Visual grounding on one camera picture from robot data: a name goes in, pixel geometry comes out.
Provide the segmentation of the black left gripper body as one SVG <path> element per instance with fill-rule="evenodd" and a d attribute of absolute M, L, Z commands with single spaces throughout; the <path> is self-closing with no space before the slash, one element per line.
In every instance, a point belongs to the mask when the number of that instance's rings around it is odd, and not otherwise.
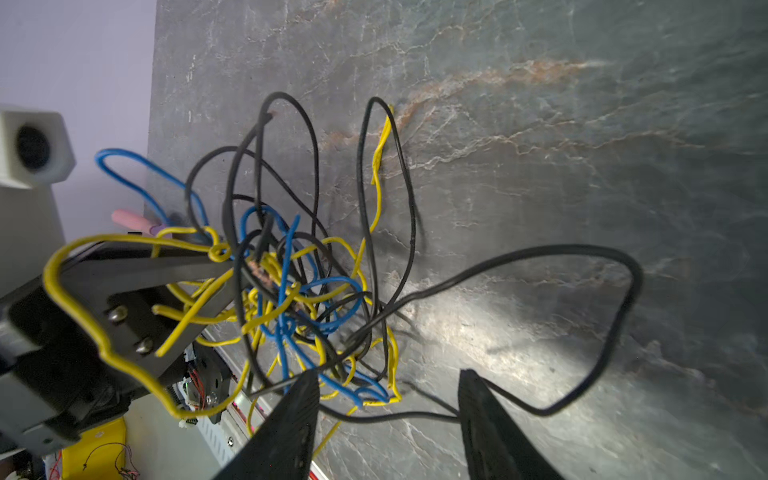
<path fill-rule="evenodd" d="M 41 287 L 1 298 L 1 452 L 44 456 L 127 413 L 147 391 L 106 366 Z"/>

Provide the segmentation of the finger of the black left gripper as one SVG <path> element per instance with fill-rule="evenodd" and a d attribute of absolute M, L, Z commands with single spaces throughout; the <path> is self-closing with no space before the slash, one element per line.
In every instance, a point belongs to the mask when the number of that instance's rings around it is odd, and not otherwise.
<path fill-rule="evenodd" d="M 216 263 L 202 253 L 167 253 L 151 258 L 147 248 L 120 244 L 99 248 L 64 268 L 59 280 L 79 303 L 103 318 L 108 310 L 132 297 L 145 305 L 154 300 L 179 308 L 183 302 L 168 290 L 169 284 L 216 279 L 231 266 L 229 260 Z"/>

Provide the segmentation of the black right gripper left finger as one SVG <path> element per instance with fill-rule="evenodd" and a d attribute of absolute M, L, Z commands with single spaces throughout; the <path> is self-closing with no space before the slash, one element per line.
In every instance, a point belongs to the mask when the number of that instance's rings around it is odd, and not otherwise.
<path fill-rule="evenodd" d="M 300 375 L 218 479 L 307 479 L 320 400 L 317 375 Z"/>

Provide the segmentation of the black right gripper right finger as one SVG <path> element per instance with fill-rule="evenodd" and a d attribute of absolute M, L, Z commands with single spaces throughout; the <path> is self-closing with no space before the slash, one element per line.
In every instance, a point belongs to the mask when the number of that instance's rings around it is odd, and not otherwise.
<path fill-rule="evenodd" d="M 460 372 L 459 420 L 472 479 L 560 479 L 480 376 Z"/>

